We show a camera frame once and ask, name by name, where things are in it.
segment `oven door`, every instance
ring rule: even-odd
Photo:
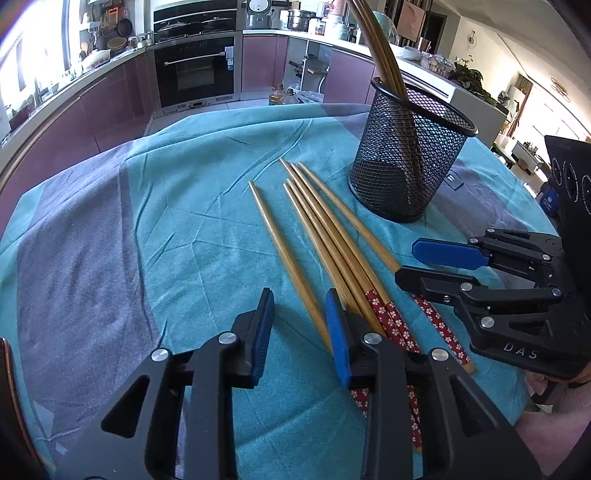
[[[234,93],[234,37],[209,38],[154,52],[161,106]]]

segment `tiled floor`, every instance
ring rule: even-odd
[[[528,173],[522,170],[519,165],[514,165],[511,171],[534,198],[540,192],[544,182],[548,181],[548,178],[546,178],[546,175],[544,175],[541,170],[537,170],[531,175],[528,175]]]
[[[266,98],[260,100],[243,100],[241,102],[230,102],[230,103],[220,103],[218,105],[210,105],[204,106],[201,108],[194,108],[192,110],[186,110],[184,112],[177,112],[171,113],[170,115],[161,116],[158,118],[154,118],[152,120],[152,124],[150,125],[150,129],[148,130],[148,135],[155,134],[159,132],[163,128],[172,125],[173,123],[182,120],[183,118],[188,117],[189,115],[197,115],[198,113],[204,112],[215,112],[218,110],[229,110],[233,108],[247,108],[252,106],[265,106],[269,105],[269,100]]]

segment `pink cabinet door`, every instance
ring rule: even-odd
[[[0,238],[23,193],[98,153],[82,100],[78,100],[27,152],[0,194]]]
[[[379,73],[378,73],[378,68],[377,67],[374,68],[374,72],[372,73],[371,78],[376,78],[376,77],[379,77]],[[372,85],[370,83],[369,84],[368,97],[367,97],[367,100],[365,101],[365,103],[367,105],[371,105],[374,102],[374,97],[375,97],[375,88],[372,87]]]
[[[283,79],[287,39],[274,35],[244,35],[242,40],[242,91],[270,90]],[[275,71],[278,61],[281,73]]]
[[[145,59],[140,55],[113,69],[82,96],[91,133],[101,152],[144,134],[152,114],[148,105]]]
[[[365,103],[373,73],[374,64],[371,60],[333,50],[324,84],[323,102]]]

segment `built-in oven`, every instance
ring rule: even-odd
[[[234,52],[242,46],[236,45],[237,37],[185,38],[158,45],[154,61],[160,114],[238,99]]]

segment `plastic bottle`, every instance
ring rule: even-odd
[[[283,84],[278,83],[275,85],[273,91],[269,95],[269,105],[281,105],[284,96],[285,93],[283,93]]]

